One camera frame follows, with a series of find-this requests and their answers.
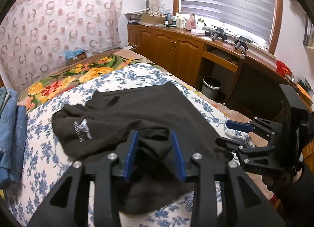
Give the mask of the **blue floral white quilt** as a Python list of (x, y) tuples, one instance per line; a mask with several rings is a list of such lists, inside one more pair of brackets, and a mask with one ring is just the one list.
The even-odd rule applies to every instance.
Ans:
[(180, 182), (162, 159), (172, 136), (189, 154), (224, 163), (225, 137), (251, 146), (250, 136), (226, 127), (213, 104), (149, 64), (133, 64), (83, 83), (27, 115), (21, 183), (5, 190), (7, 208), (26, 226), (73, 162), (95, 162), (138, 131), (138, 167), (117, 186), (123, 226), (189, 226), (193, 185)]

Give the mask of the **wooden sideboard cabinet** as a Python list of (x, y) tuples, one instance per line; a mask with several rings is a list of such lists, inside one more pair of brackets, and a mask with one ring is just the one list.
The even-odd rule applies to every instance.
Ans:
[(280, 106), (281, 84), (292, 86), (275, 67), (236, 50), (222, 41), (210, 41), (177, 28), (127, 25), (128, 42), (136, 53), (199, 89), (206, 76), (225, 86), (227, 106), (249, 112)]

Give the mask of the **stack of folded jeans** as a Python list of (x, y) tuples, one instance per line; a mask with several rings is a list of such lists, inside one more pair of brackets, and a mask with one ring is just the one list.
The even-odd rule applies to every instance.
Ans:
[(1, 88), (1, 189), (21, 181), (27, 140), (27, 109), (18, 94)]

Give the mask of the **colourful floral blanket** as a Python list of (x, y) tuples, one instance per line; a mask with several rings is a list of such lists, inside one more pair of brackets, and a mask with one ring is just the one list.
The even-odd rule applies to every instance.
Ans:
[(21, 92), (17, 103), (24, 105), (27, 108), (27, 112), (30, 112), (78, 85), (137, 63), (149, 64), (166, 75), (174, 76), (163, 67), (132, 50), (110, 50), (64, 67), (33, 83)]

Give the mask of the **pink bottle on counter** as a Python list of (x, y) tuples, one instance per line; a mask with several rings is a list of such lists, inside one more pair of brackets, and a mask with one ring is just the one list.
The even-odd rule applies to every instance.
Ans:
[(195, 20), (195, 15), (191, 14), (189, 18), (186, 20), (186, 30), (187, 31), (192, 31), (193, 29), (196, 29), (196, 20)]

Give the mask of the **red plastic basket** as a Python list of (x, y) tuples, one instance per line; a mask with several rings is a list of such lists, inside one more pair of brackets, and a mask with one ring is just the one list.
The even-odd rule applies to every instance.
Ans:
[(292, 75), (292, 71), (288, 68), (288, 66), (279, 60), (276, 61), (276, 71), (284, 78), (286, 75)]

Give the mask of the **open cardboard box on counter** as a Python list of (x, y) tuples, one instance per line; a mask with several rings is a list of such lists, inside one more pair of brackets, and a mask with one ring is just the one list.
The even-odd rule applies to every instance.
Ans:
[(164, 24), (165, 23), (165, 16), (153, 16), (153, 15), (148, 15), (148, 14), (143, 14), (141, 16), (141, 21), (144, 23), (149, 23), (152, 25), (156, 24)]

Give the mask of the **black gripper tool on counter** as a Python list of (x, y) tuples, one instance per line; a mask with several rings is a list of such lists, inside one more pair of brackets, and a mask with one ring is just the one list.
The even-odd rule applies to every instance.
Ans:
[(228, 39), (227, 33), (219, 27), (209, 28), (204, 27), (205, 36), (210, 36), (212, 41), (215, 41), (217, 39), (220, 39), (221, 41), (225, 42)]

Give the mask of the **black pants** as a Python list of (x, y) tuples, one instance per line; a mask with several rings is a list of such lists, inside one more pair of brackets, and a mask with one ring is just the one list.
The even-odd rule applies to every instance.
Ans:
[(136, 169), (128, 183), (117, 185), (119, 209), (130, 215), (157, 210), (193, 188), (178, 181), (162, 162), (172, 147), (171, 131), (181, 145), (215, 162), (225, 163), (233, 157), (217, 146), (218, 133), (171, 82), (95, 91), (86, 104), (65, 105), (55, 112), (52, 128), (68, 156), (89, 160), (115, 150), (127, 141), (131, 130), (138, 131)]

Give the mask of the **cardboard box with blue cloth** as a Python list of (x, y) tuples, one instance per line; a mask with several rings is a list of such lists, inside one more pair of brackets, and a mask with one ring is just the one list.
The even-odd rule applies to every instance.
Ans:
[(83, 49), (66, 50), (65, 59), (69, 65), (75, 64), (87, 58), (86, 51)]

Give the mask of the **grey waste bin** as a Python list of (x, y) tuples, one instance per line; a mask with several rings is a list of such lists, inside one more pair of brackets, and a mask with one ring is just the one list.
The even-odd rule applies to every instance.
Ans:
[(204, 77), (201, 93), (207, 98), (215, 100), (221, 88), (221, 82), (214, 77)]

